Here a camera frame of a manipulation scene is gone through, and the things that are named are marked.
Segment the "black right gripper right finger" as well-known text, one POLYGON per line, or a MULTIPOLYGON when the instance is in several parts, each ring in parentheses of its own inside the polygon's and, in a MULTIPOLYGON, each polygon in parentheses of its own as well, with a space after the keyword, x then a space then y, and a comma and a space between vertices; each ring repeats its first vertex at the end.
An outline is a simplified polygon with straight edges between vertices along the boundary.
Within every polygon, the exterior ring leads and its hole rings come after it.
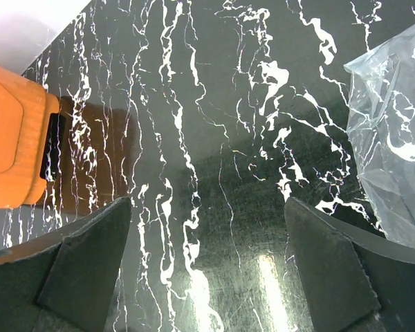
POLYGON ((289 241, 316 331, 415 331, 415 249, 290 197, 289 241))

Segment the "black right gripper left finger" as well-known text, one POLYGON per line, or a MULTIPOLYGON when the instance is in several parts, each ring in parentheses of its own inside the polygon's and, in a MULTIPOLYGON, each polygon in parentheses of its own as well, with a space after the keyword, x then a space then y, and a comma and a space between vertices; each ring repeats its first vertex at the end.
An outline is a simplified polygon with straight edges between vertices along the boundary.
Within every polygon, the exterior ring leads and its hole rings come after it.
POLYGON ((130 223, 120 197, 0 250, 0 331, 103 331, 130 223))

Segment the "clear blue zip top bag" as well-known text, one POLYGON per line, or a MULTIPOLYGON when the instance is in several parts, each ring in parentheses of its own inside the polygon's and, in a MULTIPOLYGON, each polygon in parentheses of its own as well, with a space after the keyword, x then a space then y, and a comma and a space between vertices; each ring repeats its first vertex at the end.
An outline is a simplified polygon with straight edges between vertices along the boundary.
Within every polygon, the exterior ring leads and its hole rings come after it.
POLYGON ((386 238, 415 248, 415 24, 344 69, 358 178, 386 238))

